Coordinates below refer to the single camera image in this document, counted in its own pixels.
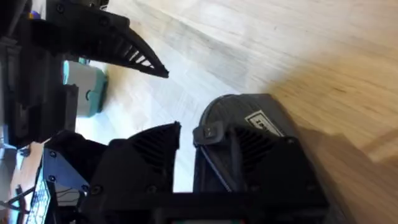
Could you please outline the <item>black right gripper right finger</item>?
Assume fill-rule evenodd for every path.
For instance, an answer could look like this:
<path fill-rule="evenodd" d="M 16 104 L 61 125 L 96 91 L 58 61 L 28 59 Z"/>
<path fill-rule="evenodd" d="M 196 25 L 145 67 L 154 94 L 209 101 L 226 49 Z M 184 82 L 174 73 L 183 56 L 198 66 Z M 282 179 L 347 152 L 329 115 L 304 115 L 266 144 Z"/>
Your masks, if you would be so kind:
<path fill-rule="evenodd" d="M 299 140 L 263 129 L 230 129 L 234 192 L 273 204 L 327 204 L 328 199 Z"/>

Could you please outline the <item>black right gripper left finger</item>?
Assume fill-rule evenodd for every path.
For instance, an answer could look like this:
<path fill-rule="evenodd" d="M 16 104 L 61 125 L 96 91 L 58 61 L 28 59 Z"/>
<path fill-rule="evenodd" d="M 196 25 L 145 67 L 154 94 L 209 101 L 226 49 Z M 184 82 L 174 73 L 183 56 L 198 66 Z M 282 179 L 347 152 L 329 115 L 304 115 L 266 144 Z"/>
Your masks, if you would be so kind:
<path fill-rule="evenodd" d="M 179 122 L 112 140 L 90 182 L 90 195 L 171 193 L 180 147 Z"/>

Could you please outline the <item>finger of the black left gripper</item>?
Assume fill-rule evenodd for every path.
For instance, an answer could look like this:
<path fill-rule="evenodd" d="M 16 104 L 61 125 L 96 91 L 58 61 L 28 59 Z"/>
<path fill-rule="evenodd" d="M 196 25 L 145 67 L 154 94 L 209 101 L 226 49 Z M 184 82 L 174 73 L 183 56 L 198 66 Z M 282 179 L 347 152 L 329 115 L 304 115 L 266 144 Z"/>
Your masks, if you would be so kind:
<path fill-rule="evenodd" d="M 57 52 L 138 70 L 160 78 L 169 71 L 130 20 L 73 1 L 47 1 L 45 21 Z"/>
<path fill-rule="evenodd" d="M 44 144 L 43 178 L 64 187 L 88 192 L 107 145 L 62 131 Z"/>

